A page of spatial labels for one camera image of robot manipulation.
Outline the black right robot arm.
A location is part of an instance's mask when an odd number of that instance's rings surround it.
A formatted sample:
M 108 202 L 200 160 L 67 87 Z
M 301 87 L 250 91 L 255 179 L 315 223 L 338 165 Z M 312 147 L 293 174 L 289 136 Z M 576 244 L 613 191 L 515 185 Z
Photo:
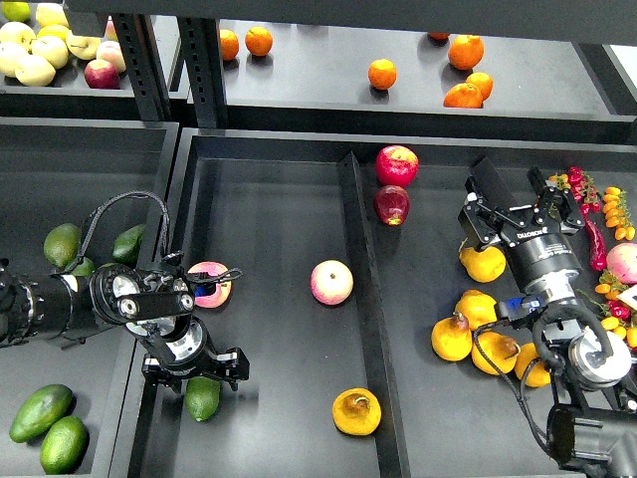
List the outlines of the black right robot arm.
M 604 330 L 571 286 L 581 266 L 567 240 L 584 225 L 572 193 L 528 172 L 536 195 L 519 205 L 485 157 L 470 169 L 459 221 L 470 244 L 500 247 L 521 292 L 499 302 L 499 323 L 527 328 L 551 377 L 553 406 L 535 441 L 562 470 L 636 474 L 636 383 L 628 346 Z

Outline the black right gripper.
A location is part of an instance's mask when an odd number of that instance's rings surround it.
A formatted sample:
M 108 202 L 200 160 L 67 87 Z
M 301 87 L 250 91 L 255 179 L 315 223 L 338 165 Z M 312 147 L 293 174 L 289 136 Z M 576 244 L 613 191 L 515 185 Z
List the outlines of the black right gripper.
M 559 189 L 536 166 L 528 171 L 528 180 L 536 194 L 534 205 L 503 209 L 482 196 L 470 175 L 458 216 L 475 249 L 504 245 L 518 289 L 527 294 L 539 281 L 568 284 L 581 273 L 581 264 L 565 234 L 573 235 L 584 226 L 569 189 Z

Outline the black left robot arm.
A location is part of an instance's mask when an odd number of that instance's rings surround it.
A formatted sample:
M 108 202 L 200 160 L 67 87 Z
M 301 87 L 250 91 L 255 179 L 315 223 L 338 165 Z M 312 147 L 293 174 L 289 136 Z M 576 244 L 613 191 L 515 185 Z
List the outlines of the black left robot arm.
M 88 277 L 73 275 L 101 217 L 116 202 L 109 199 L 91 214 L 76 256 L 62 271 L 29 278 L 9 273 L 8 261 L 1 261 L 2 347 L 45 340 L 66 348 L 111 328 L 124 327 L 146 350 L 141 371 L 149 383 L 180 392 L 183 381 L 204 376 L 236 389 L 250 375 L 249 360 L 239 348 L 217 352 L 194 311 L 198 289 L 211 291 L 240 278 L 242 271 L 234 268 L 217 275 L 185 272 L 182 252 L 168 249 L 165 202 L 144 190 L 130 191 L 127 197 L 152 199 L 160 207 L 158 262 L 146 269 L 112 264 Z

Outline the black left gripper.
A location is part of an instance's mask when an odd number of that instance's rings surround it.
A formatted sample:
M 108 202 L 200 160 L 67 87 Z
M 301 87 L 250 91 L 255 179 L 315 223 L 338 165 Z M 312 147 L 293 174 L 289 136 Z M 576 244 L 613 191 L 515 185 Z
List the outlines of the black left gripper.
M 197 318 L 192 318 L 175 338 L 164 337 L 158 326 L 141 337 L 146 354 L 141 372 L 147 382 L 164 385 L 175 393 L 181 391 L 184 380 L 203 376 L 225 381 L 236 391 L 238 382 L 249 379 L 249 360 L 240 348 L 218 353 L 208 330 Z

